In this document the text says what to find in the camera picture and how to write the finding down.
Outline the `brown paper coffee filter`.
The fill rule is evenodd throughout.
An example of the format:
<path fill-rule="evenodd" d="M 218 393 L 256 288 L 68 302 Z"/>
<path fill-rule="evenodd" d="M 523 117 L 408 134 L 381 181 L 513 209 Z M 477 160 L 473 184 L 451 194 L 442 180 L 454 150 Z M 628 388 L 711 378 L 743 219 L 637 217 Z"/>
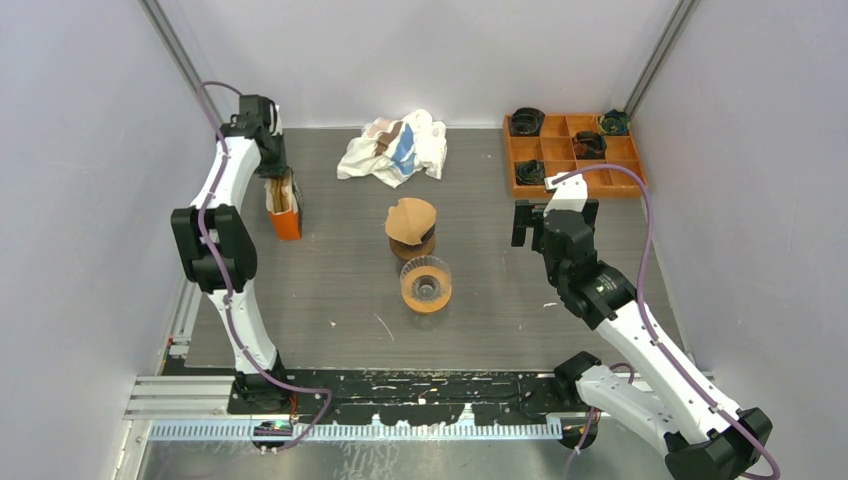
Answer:
<path fill-rule="evenodd" d="M 436 224 L 437 211 L 420 198 L 404 197 L 390 206 L 385 222 L 385 232 L 396 242 L 417 246 L 425 231 Z"/>

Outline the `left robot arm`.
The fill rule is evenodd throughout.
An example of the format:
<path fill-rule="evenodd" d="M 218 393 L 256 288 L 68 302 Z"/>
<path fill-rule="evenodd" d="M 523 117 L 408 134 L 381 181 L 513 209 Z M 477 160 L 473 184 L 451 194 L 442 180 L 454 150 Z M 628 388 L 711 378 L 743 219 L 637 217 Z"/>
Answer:
<path fill-rule="evenodd" d="M 277 105 L 242 95 L 238 112 L 216 131 L 216 156 L 201 192 L 170 216 L 185 276 L 214 305 L 233 350 L 228 410 L 234 414 L 280 413 L 292 397 L 258 307 L 257 251 L 240 215 L 253 177 L 281 179 L 288 171 Z"/>

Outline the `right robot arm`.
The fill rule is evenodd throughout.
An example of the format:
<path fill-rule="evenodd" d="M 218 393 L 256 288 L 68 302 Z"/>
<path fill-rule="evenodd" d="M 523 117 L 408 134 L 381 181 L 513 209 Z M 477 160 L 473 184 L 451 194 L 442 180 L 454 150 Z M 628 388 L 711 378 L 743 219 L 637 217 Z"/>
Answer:
<path fill-rule="evenodd" d="M 668 339 L 640 290 L 599 260 L 594 245 L 598 203 L 575 210 L 519 200 L 511 243 L 544 258 L 547 279 L 565 308 L 622 353 L 651 387 L 618 379 L 610 366 L 580 352 L 555 370 L 555 396 L 567 410 L 585 405 L 616 417 L 663 457 L 675 479 L 754 478 L 759 460 L 770 478 L 781 470 L 765 445 L 773 424 L 759 408 L 742 409 Z"/>

